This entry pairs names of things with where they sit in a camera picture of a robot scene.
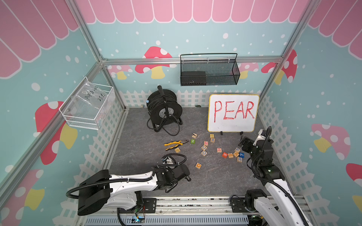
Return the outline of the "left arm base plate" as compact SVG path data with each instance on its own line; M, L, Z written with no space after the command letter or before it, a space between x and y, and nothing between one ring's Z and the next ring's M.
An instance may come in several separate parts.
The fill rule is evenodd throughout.
M156 198L142 198L136 202L132 212L133 213L155 213L156 212Z

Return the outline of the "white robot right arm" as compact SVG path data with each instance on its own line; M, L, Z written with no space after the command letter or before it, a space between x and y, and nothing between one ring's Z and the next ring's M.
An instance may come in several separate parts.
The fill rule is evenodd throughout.
M241 136L239 147L250 155L249 168L278 207L275 209L262 189L251 189L245 195L245 209L260 213L270 226L311 226L312 222L292 195L282 171L273 163L272 144L271 139L263 136L256 140Z

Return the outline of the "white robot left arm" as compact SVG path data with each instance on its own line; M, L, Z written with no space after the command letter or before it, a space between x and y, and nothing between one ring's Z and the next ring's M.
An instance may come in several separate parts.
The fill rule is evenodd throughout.
M143 191L172 191L178 182L191 181L190 171L184 164L167 164L137 175L111 175L101 170L86 179L78 187L67 191L66 196L78 200L79 216L96 213L104 208L121 208L126 211L144 205Z

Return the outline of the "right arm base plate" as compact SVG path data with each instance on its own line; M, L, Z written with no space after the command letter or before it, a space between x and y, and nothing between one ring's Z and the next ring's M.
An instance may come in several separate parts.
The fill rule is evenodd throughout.
M229 199L229 205L233 213L252 213L255 209L249 208L245 202L245 198L232 195Z

